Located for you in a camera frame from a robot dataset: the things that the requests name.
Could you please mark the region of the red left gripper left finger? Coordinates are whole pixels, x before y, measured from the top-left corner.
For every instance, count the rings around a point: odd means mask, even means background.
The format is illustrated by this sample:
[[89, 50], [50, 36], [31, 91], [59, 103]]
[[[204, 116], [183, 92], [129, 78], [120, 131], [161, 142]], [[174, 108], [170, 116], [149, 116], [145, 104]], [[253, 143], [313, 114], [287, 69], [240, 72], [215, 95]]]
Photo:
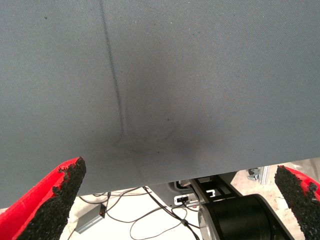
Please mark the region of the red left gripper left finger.
[[2, 240], [58, 240], [86, 174], [82, 157], [67, 160], [0, 215]]

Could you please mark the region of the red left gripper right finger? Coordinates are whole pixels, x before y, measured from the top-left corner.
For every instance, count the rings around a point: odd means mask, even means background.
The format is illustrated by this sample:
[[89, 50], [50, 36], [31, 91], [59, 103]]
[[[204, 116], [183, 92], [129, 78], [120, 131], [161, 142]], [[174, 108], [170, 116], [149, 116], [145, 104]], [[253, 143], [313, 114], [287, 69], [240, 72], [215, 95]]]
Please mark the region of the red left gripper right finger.
[[295, 216], [306, 240], [320, 238], [320, 184], [308, 175], [279, 165], [275, 184]]

